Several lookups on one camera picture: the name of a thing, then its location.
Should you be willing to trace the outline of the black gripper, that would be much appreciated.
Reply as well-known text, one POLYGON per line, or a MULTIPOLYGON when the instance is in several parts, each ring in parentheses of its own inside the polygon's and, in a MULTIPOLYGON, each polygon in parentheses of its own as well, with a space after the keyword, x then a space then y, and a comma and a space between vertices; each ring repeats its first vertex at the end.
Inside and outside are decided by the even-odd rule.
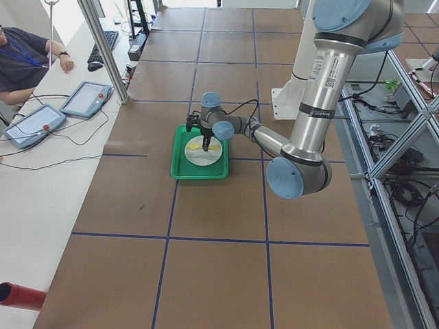
POLYGON ((203 151, 209 150, 211 143, 211 137, 213 136, 213 131, 210 127, 200 127, 201 134, 203 135, 202 149, 203 151))

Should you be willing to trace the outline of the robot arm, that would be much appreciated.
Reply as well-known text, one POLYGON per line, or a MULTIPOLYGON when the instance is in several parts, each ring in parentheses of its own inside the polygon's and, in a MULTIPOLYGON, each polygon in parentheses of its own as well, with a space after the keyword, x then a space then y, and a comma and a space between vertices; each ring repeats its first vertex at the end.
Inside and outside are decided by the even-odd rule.
POLYGON ((284 138, 252 117, 223 111, 217 93, 202 97, 195 124, 208 151, 211 137, 223 141, 243 134, 273 155, 266 171, 271 190, 296 199, 326 188, 332 178, 322 146, 343 85, 355 58, 397 47, 403 38, 404 1, 313 1, 307 19, 316 29, 311 41, 316 54, 298 105, 290 138, 284 138))

